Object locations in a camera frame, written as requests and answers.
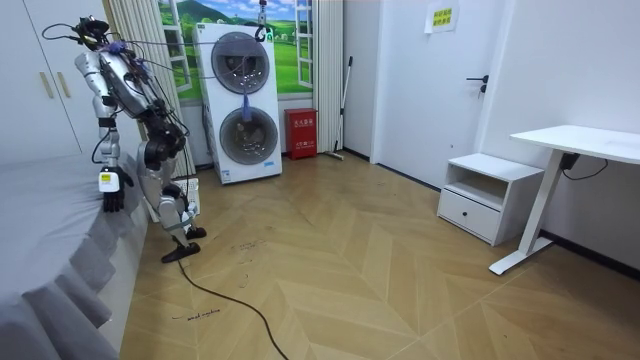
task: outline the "white door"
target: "white door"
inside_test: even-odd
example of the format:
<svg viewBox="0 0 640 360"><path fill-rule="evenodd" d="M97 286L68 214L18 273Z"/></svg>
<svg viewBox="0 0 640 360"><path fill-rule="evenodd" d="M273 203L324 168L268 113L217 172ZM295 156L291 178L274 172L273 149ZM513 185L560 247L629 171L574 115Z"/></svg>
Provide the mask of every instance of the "white door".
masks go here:
<svg viewBox="0 0 640 360"><path fill-rule="evenodd" d="M473 152L483 83L466 79L490 75L505 6L505 0L458 3L452 32L424 33L429 1L383 2L381 14L384 105L374 160L437 187L448 159Z"/></svg>
<svg viewBox="0 0 640 360"><path fill-rule="evenodd" d="M21 1L4 4L0 32L11 34L3 54L4 86L0 131L0 164L79 154L51 72Z"/></svg>
<svg viewBox="0 0 640 360"><path fill-rule="evenodd" d="M24 0L24 3L38 36L51 24L75 26L80 17L89 15L107 21L102 1L99 0ZM60 35L76 34L66 27L56 27L47 32L50 37ZM92 105L94 94L74 64L75 58L89 49L69 39L47 41L40 38L40 42L82 152L91 153L100 140L98 119ZM117 124L122 150L135 157L140 143L140 131L135 120L120 113Z"/></svg>

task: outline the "mop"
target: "mop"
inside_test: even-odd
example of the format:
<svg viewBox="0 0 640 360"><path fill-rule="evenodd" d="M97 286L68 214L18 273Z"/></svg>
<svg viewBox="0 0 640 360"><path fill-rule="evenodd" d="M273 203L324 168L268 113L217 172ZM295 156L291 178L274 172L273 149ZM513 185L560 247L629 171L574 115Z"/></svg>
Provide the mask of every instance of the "mop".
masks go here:
<svg viewBox="0 0 640 360"><path fill-rule="evenodd" d="M344 82L344 92L342 93L342 103L340 104L340 122L338 123L338 133L336 134L336 142L333 145L333 152L324 152L325 155L329 155L339 160L344 160L344 156L338 154L338 141L340 140L340 134L342 133L342 125L344 124L344 103L347 100L347 88L349 88L349 77L351 76L351 63L353 63L353 56L349 56L347 79Z"/></svg>

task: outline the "landscape poster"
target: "landscape poster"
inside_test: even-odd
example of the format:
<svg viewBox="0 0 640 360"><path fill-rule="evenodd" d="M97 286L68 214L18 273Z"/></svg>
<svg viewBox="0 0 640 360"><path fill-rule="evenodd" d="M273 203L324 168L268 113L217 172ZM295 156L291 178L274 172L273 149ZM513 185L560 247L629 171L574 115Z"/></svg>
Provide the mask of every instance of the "landscape poster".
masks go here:
<svg viewBox="0 0 640 360"><path fill-rule="evenodd" d="M258 0L175 0L185 43L193 42L195 24L218 23L257 26L260 11ZM174 24L169 0L158 0L163 24ZM295 0L270 0L267 5L267 27L274 38L276 80L278 94L311 92L298 84L298 60L295 43ZM308 43L301 43L303 56L308 53ZM192 86L178 93L180 99L200 99L200 79L193 46L185 46ZM175 74L176 85L185 84L185 79Z"/></svg>

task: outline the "black cable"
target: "black cable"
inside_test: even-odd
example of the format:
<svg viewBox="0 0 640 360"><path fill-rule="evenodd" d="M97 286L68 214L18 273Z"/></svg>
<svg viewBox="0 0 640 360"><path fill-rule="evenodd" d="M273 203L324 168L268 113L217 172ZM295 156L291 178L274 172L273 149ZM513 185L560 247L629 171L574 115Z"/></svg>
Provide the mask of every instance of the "black cable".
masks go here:
<svg viewBox="0 0 640 360"><path fill-rule="evenodd" d="M264 322L264 326L267 328L267 334L269 334L269 339L271 340L271 344L273 344L273 347L278 351L278 353L280 354L280 356L282 356L282 358L283 358L283 359L285 359L285 360L289 360L289 358L287 357L287 355L285 355L285 354L284 354L284 352L282 352L282 350L281 350L281 349L280 349L280 347L278 346L278 343L276 343L276 340L273 338L273 334L271 334L271 328L269 327L269 322L268 322L268 321L267 321L267 319L264 317L264 315L262 315L262 313L260 312L260 310L258 310L258 309L256 309L256 308L254 308L253 306L251 306L251 305L247 304L247 303L246 303L246 302L244 302L244 301L240 301L240 300L234 299L234 298L232 298L232 297L230 297L230 296L222 295L222 294L220 294L220 293L218 293L218 292L215 292L215 291L213 291L213 290L209 290L209 289L207 289L207 288L204 288L204 287L202 287L202 286L200 286L200 285L198 285L198 284L194 283L194 282L193 282L193 280L191 280L191 279L189 278L189 276L187 275L187 273L185 273L185 272L184 272L184 267L182 267L182 262L181 262L180 260L178 260L178 265L180 265L180 271L182 271L182 275L183 275L183 276L185 277L185 279L187 279L187 281L188 281L189 283L191 283L191 285L193 285L194 287L196 287L196 288L198 288L198 289L200 289L200 290L202 290L202 291L204 291L204 292L207 292L207 293L209 293L209 294L211 294L211 295L215 295L215 296L221 297L221 298L223 298L223 299L226 299L226 300L229 300L229 301L233 301L233 302L238 303L238 304L240 304L240 305L244 305L244 306L248 307L249 309L253 310L256 314L258 314L258 316L260 316L260 317L262 318L262 321Z"/></svg>
<svg viewBox="0 0 640 360"><path fill-rule="evenodd" d="M143 93L141 93L140 91L138 91L138 90L136 90L136 89L132 88L132 87L131 87L131 85L129 85L129 81L128 81L128 80L125 80L125 81L124 81L124 83L125 83L125 85L127 85L127 87L128 87L131 91L136 92L136 93L138 93L138 94L140 94L140 95L142 95L142 96L144 96L144 97L146 98L146 95L145 95L145 94L143 94Z"/></svg>
<svg viewBox="0 0 640 360"><path fill-rule="evenodd" d="M47 37L47 36L44 34L44 33L46 33L46 32L47 32L47 30L49 30L49 29L51 29L51 28L54 28L54 27L56 27L56 26L66 26L66 27L68 27L69 29L72 29L72 30L73 30L73 26L71 26L71 25L69 25L69 24L57 23L57 24L49 25L49 26L47 26L46 28L44 28L44 30L42 30L42 33L41 33L40 35L42 35L42 37L43 37L45 40L58 40L58 39L70 39L70 38L71 38L71 37L69 37L68 35L56 36L56 37L52 37L52 38L50 38L50 37Z"/></svg>
<svg viewBox="0 0 640 360"><path fill-rule="evenodd" d="M107 136L109 136L110 133L111 133L111 129L109 129L109 131L107 131L107 134L105 136L103 136L102 139L100 139L100 141L98 141L98 143L96 144L96 147L93 148L93 152L91 153L91 162L92 163L94 163L94 164L102 164L102 162L96 161L96 159L95 159L96 151L98 151L98 147L107 138Z"/></svg>
<svg viewBox="0 0 640 360"><path fill-rule="evenodd" d="M591 175L587 175L587 176L583 176L583 177L579 177L579 178L572 178L571 176L567 175L567 173L566 173L567 170L562 170L562 175L564 175L567 179L573 180L573 181L585 180L585 179L589 179L589 178L592 178L592 177L600 174L601 172L604 171L604 169L607 168L607 166L609 166L609 160L604 159L604 166L602 167L602 169L598 170L595 174L591 174Z"/></svg>
<svg viewBox="0 0 640 360"><path fill-rule="evenodd" d="M153 78L156 80L156 85L162 92L162 96L164 97L165 103L167 104L167 106L170 106L171 103L169 102L169 97L167 96L167 93L164 92L164 88L162 87L162 85L160 85L160 81L158 80L158 77L154 75ZM185 125L182 121L180 121L180 119L176 115L175 110L173 108L171 108L171 111L169 111L167 115L169 115L169 117L173 119L173 121L177 122L178 124L180 124L180 126L184 128L185 130L184 136L189 137L191 135L191 130L189 130L189 127L187 125Z"/></svg>
<svg viewBox="0 0 640 360"><path fill-rule="evenodd" d="M180 76L182 76L183 78L187 78L187 77L195 77L195 78L197 78L197 79L217 79L217 78L218 78L218 77L220 77L220 76L224 76L224 75L228 75L228 74L233 74L233 73L234 73L236 70L238 70L242 65L244 65L244 61L245 61L245 60L246 60L246 58L248 58L248 57L249 57L249 55L245 55L245 56L243 56L242 61L240 62L240 65L238 65L238 66L236 66L234 69L232 69L232 70L230 70L230 71L228 71L228 72L226 72L226 73L224 73L224 74L220 74L220 75L218 75L218 76L193 76L193 75L191 75L191 74L187 75L187 74L185 74L185 73L183 73L183 72L181 72L181 71L173 70L172 68L170 68L170 67L168 67L168 66L164 66L164 65L162 65L162 64L158 64L158 63L157 63L157 62L155 62L155 61L147 60L147 59L144 59L144 58L142 59L142 61L144 61L144 62L148 62L148 63L152 63L152 64L154 64L154 65L157 65L157 66L159 66L159 67L161 67L161 68L164 68L164 69L167 69L167 70L171 70L171 71L173 71L174 73L179 74L179 75L180 75Z"/></svg>
<svg viewBox="0 0 640 360"><path fill-rule="evenodd" d="M144 58L146 57L145 53L144 53L144 48L136 43L132 43L133 45L135 45L136 47L138 47L138 49L140 49L140 53L142 53L142 59L144 60Z"/></svg>
<svg viewBox="0 0 640 360"><path fill-rule="evenodd" d="M108 33L104 34L104 36L108 36L108 35L111 35L111 36L113 36L113 35L118 35L118 37L120 38L120 40L122 40L122 35L120 35L120 33L119 33L119 32L117 32L117 31L111 31L111 32L108 32Z"/></svg>
<svg viewBox="0 0 640 360"><path fill-rule="evenodd" d="M227 40L227 41L223 41L223 44L227 44L227 43L234 43L234 42L241 42L241 41L256 41L256 39L251 38L251 39L238 39L238 40ZM203 41L203 42L190 42L190 43L170 43L170 42L155 42L155 41L144 41L144 40L125 40L125 42L128 43L139 43L139 44L147 44L147 45L169 45L169 46L183 46L183 45L188 45L188 46L194 46L194 45L215 45L217 44L219 41Z"/></svg>

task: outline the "wooden floor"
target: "wooden floor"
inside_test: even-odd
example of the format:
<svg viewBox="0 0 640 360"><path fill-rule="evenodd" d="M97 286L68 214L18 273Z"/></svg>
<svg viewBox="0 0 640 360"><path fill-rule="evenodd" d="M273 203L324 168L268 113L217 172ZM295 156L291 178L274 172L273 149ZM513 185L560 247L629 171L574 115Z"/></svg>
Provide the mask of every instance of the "wooden floor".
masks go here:
<svg viewBox="0 0 640 360"><path fill-rule="evenodd" d="M198 174L209 235L184 261L249 302L290 359L640 359L640 283L558 247L498 277L491 248L439 220L439 194L347 156L286 161L221 187ZM260 318L191 287L149 231L122 359L279 359Z"/></svg>

